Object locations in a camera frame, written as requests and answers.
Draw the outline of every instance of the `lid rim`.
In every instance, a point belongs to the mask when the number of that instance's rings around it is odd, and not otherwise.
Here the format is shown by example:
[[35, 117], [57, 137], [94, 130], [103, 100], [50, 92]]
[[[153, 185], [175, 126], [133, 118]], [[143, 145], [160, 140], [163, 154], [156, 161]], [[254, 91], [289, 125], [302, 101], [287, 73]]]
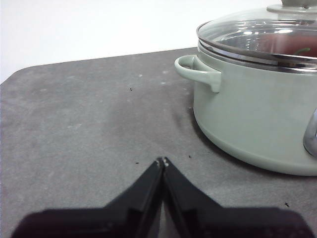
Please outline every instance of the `lid rim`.
[[207, 40], [199, 34], [199, 29], [209, 22], [211, 21], [205, 22], [198, 26], [196, 29], [196, 34], [200, 42], [202, 42], [204, 49], [210, 52], [221, 54], [237, 60], [270, 64], [274, 66], [317, 69], [317, 58], [315, 57], [256, 52]]
[[250, 68], [257, 68], [257, 69], [277, 71], [277, 72], [286, 72], [286, 73], [309, 74], [309, 75], [317, 73], [317, 69], [285, 67], [282, 65], [278, 66], [273, 64], [258, 63], [255, 61], [245, 61], [243, 59], [231, 58], [216, 52], [209, 51], [201, 44], [200, 41], [198, 42], [198, 52], [205, 53], [206, 55], [216, 58], [218, 60], [222, 60], [228, 63], [233, 63], [236, 65], [241, 65], [241, 66], [250, 67]]

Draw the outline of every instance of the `gray countertop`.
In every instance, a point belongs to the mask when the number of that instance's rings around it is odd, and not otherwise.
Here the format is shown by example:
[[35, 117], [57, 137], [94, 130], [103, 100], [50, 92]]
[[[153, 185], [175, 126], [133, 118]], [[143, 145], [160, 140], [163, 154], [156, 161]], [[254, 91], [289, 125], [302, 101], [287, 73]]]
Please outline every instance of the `gray countertop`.
[[[195, 48], [35, 66], [1, 85], [1, 237], [28, 213], [102, 207], [158, 156], [223, 206], [276, 206], [317, 234], [317, 178], [262, 170], [214, 146], [174, 60]], [[160, 235], [164, 236], [162, 222]]]

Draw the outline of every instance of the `lid knob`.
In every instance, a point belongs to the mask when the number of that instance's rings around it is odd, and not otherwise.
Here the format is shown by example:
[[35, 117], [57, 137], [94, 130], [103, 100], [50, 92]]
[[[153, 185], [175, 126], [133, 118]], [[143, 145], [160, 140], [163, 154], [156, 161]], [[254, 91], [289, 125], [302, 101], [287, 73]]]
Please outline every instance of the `lid knob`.
[[282, 3], [266, 9], [278, 13], [317, 14], [317, 0], [282, 0]]
[[283, 6], [309, 8], [317, 6], [317, 0], [282, 0]]

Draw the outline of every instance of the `red food inside pot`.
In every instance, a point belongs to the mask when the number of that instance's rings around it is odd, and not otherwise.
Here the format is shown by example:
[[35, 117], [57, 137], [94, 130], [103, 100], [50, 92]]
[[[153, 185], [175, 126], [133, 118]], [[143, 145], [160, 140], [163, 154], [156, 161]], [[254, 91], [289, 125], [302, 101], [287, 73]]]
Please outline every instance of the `red food inside pot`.
[[258, 39], [257, 51], [294, 55], [298, 52], [299, 56], [317, 57], [317, 37], [316, 36], [301, 36], [287, 34], [269, 34], [263, 35]]

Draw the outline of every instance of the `glass lid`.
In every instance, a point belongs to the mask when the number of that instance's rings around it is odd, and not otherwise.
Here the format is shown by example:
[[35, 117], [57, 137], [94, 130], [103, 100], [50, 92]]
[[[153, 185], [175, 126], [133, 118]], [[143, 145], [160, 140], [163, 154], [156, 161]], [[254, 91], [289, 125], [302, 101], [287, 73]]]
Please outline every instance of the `glass lid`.
[[199, 26], [200, 48], [238, 60], [317, 70], [317, 0], [282, 2]]

